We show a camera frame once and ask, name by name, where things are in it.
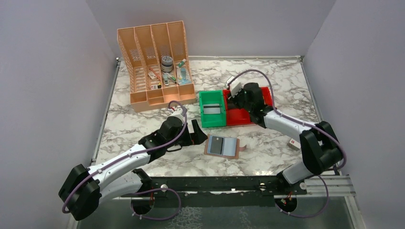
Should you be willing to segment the red plastic double bin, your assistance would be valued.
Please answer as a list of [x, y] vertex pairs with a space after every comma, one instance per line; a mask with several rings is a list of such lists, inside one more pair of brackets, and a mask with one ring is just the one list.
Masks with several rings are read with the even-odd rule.
[[[270, 95], [270, 90], [267, 87], [261, 87], [263, 99], [265, 104], [270, 105], [272, 103], [272, 97]], [[244, 109], [238, 109], [233, 104], [231, 104], [227, 97], [230, 94], [229, 90], [223, 89], [225, 114], [226, 114], [226, 126], [237, 126], [237, 125], [250, 125], [251, 122], [248, 111]]]

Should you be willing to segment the green plastic bin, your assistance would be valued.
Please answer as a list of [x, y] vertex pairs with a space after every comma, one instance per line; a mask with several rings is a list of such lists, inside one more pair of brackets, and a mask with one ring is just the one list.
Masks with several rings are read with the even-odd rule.
[[226, 126], [226, 113], [222, 90], [200, 91], [199, 103], [203, 128]]

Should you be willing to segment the orange plastic file organizer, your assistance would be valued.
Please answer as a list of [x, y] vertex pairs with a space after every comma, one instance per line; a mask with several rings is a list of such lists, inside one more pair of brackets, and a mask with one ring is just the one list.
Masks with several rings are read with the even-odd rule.
[[[172, 100], [182, 104], [196, 102], [183, 21], [121, 28], [117, 30], [117, 41], [129, 73], [130, 104], [135, 112], [164, 108]], [[173, 58], [173, 70], [169, 73], [160, 68], [164, 55]], [[188, 70], [192, 83], [178, 85], [176, 65], [182, 59], [187, 60], [182, 67]], [[161, 80], [151, 80], [149, 71], [156, 71]], [[167, 74], [174, 76], [177, 84]]]

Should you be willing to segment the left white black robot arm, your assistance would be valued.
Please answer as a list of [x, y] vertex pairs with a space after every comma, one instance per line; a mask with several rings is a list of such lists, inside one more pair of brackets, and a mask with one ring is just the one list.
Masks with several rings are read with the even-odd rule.
[[91, 215], [103, 200], [118, 197], [118, 191], [136, 191], [142, 187], [141, 179], [130, 179], [128, 186], [118, 184], [126, 173], [164, 156], [173, 146], [193, 146], [204, 143], [208, 136], [192, 120], [190, 133], [186, 120], [169, 116], [159, 129], [142, 137], [137, 144], [113, 159], [90, 167], [73, 167], [58, 196], [63, 201], [62, 212], [70, 213], [80, 221]]

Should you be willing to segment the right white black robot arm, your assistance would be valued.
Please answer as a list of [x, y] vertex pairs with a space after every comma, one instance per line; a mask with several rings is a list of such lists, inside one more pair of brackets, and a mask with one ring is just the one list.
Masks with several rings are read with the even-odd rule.
[[284, 186], [291, 186], [312, 175], [320, 175], [344, 159], [331, 125], [304, 122], [282, 114], [264, 101], [262, 89], [257, 83], [233, 83], [228, 86], [227, 100], [236, 108], [249, 113], [250, 120], [263, 128], [272, 129], [297, 140], [302, 159], [277, 175]]

